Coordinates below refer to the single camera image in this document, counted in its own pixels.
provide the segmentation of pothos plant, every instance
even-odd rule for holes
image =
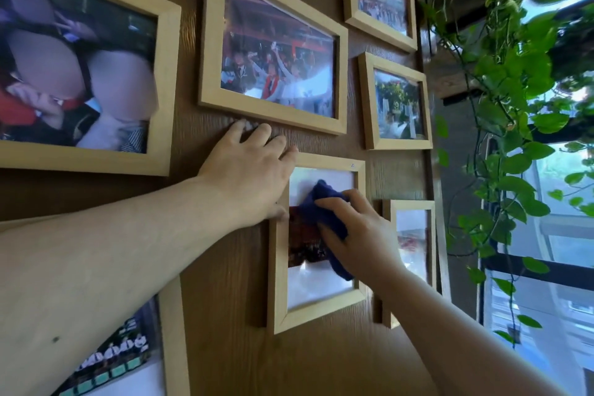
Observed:
[[[430,0],[424,4],[425,16],[440,46],[453,54],[466,77],[469,94],[466,103],[471,105],[476,126],[476,143],[469,154],[463,172],[473,177],[474,194],[485,201],[485,208],[461,215],[457,226],[452,226],[451,206],[447,215],[447,241],[450,246],[462,237],[469,237],[472,249],[460,254],[478,254],[485,258],[495,254],[494,245],[504,245],[507,253],[517,222],[527,218],[546,216],[551,212],[536,194],[536,189],[522,178],[534,161],[556,152],[547,144],[534,140],[533,132],[555,133],[570,121],[568,111],[577,113],[571,122],[587,122],[594,114],[594,97],[590,95],[575,102],[570,93],[592,85],[589,69],[570,67],[563,72],[561,66],[553,67],[554,48],[559,42],[568,41],[575,32],[577,22],[594,20],[594,9],[578,21],[558,20],[552,11],[526,20],[524,0],[485,0],[484,22],[464,31],[458,29],[454,0]],[[561,0],[532,0],[538,4],[551,4]],[[553,97],[544,98],[553,92]],[[594,186],[594,144],[592,131],[579,140],[566,144],[563,152],[587,151],[582,161],[586,169],[571,173],[565,182],[572,191],[559,189],[549,192],[557,200],[567,200],[576,211],[594,217],[594,204],[584,203],[583,194]],[[437,134],[448,137],[443,118],[437,119]],[[495,139],[497,150],[487,155],[485,141]],[[440,162],[447,165],[447,153],[439,150]],[[509,296],[513,327],[516,320],[532,328],[541,328],[539,322],[525,315],[513,313],[514,283],[525,270],[536,273],[549,272],[547,265],[532,257],[523,258],[524,270],[509,279],[494,279],[501,291]],[[476,284],[485,281],[483,271],[468,267],[471,280]],[[512,345],[516,337],[497,331]]]

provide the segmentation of person's left arm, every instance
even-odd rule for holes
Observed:
[[[48,395],[213,243],[286,216],[296,162],[262,124],[235,123],[197,177],[0,234],[0,394]]]

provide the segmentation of red scarf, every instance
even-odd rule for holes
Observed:
[[[274,77],[268,76],[266,77],[266,83],[264,84],[264,90],[262,91],[262,99],[268,99],[274,92],[276,91],[276,87],[278,86],[278,75]]]

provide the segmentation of forearm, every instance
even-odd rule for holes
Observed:
[[[378,293],[442,390],[460,395],[564,394],[412,273],[392,274]]]
[[[230,207],[215,191],[191,179],[1,234],[0,394],[51,394],[127,316],[233,229]]]

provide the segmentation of blue cloth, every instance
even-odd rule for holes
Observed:
[[[343,200],[346,200],[347,202],[349,201],[345,195],[333,190],[332,187],[326,182],[323,180],[318,180],[316,186],[314,186],[314,189],[310,191],[305,200],[301,203],[301,205],[299,205],[299,214],[301,215],[301,219],[304,223],[312,224],[314,226],[317,226],[318,223],[323,224],[326,227],[332,229],[338,238],[344,240],[349,234],[346,230],[345,224],[339,220],[331,210],[318,207],[316,204],[314,204],[315,200],[326,199],[327,197],[339,197]],[[351,273],[349,273],[344,268],[344,266],[340,264],[338,258],[336,258],[330,248],[325,244],[323,244],[323,246],[334,272],[347,281],[353,280]]]

